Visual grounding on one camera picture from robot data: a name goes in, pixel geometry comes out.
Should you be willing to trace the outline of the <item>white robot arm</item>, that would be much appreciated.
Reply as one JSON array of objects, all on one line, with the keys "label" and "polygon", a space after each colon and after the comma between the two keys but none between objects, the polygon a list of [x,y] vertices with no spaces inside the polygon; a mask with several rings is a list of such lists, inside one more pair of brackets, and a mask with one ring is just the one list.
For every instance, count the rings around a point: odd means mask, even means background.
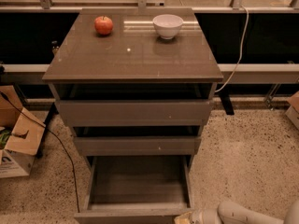
[{"label": "white robot arm", "polygon": [[299,201],[290,206],[283,219],[223,201],[216,209],[195,210],[175,217],[174,221],[175,224],[299,224]]}]

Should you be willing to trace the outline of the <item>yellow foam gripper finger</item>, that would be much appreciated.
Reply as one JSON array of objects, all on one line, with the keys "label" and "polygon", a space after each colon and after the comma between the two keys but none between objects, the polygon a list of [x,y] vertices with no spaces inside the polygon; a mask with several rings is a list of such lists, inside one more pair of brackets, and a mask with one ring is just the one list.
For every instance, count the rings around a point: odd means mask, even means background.
[{"label": "yellow foam gripper finger", "polygon": [[187,212],[174,218],[175,224],[192,224],[192,212]]}]

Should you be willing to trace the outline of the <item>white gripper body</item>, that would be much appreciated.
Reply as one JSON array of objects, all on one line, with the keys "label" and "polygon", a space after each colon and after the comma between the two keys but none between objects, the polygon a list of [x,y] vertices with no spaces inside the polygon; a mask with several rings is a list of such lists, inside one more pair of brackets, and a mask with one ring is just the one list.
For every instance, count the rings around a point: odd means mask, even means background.
[{"label": "white gripper body", "polygon": [[192,224],[222,224],[216,209],[196,210],[191,215]]}]

